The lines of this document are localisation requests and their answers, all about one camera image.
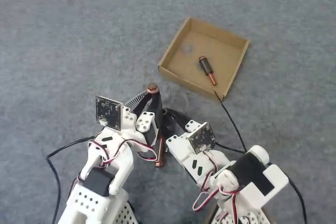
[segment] carpet floor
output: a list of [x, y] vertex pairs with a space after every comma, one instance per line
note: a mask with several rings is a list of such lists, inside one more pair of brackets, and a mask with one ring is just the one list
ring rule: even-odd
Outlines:
[[[165, 106], [240, 147], [218, 103], [158, 73], [187, 16], [251, 40], [225, 104], [246, 145], [267, 149], [300, 188], [309, 223], [335, 222], [336, 0], [0, 0], [1, 223], [51, 222], [45, 155], [100, 130], [95, 95], [126, 101], [156, 81]], [[52, 159], [59, 216], [86, 158], [82, 144]], [[144, 224], [204, 223], [211, 209], [193, 213], [198, 188], [173, 157], [163, 169], [136, 161], [125, 189]], [[266, 207], [278, 223], [303, 223], [290, 186]]]

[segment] cardboard box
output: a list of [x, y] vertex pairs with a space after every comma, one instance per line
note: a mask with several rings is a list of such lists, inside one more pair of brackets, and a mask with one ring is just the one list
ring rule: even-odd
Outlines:
[[[186, 88], [217, 99], [227, 96], [249, 40], [196, 18], [187, 18], [159, 63], [165, 78]], [[217, 86], [200, 68], [200, 56], [208, 58]]]

